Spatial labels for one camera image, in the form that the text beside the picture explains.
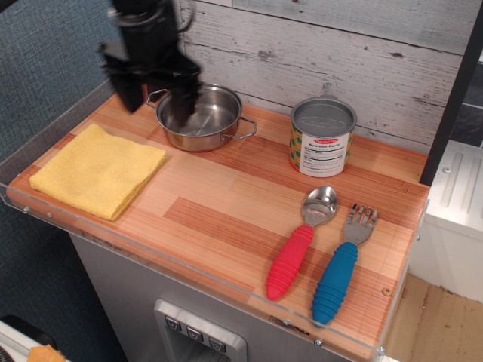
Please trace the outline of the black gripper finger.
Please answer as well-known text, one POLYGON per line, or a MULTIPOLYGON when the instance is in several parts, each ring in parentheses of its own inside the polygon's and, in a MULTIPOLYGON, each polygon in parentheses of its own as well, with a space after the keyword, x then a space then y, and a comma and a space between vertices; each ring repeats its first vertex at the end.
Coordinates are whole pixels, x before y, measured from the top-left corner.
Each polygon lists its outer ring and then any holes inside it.
POLYGON ((174 117, 180 125, 184 125, 195 112, 195 102, 202 85, 200 81, 170 81, 165 84, 171 93, 174 117))
POLYGON ((138 74, 110 74, 112 86, 129 112, 136 112, 144 102, 143 76, 138 74))

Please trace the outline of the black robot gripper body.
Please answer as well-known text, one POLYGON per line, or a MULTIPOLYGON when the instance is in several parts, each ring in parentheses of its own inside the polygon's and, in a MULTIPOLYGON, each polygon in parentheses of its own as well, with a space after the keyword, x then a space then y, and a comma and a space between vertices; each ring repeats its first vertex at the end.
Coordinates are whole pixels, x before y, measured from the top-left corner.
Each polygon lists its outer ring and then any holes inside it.
POLYGON ((108 18, 121 39, 99 45, 106 74, 138 74, 143 86, 164 89, 167 82, 198 81, 200 66, 182 54, 173 1, 112 1, 108 18))

